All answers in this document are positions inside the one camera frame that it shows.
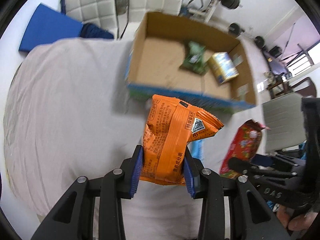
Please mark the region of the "person's hand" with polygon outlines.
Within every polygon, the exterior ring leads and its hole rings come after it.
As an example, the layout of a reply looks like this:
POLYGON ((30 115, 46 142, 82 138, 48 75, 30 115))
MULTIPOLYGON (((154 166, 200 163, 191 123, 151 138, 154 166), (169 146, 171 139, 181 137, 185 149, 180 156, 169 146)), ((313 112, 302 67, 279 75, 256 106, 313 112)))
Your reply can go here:
POLYGON ((317 212, 308 212, 306 215, 299 215, 292 218, 289 215, 287 208, 282 205, 279 205, 277 211, 277 218, 283 227, 291 231, 307 230, 310 228, 317 215, 317 212))

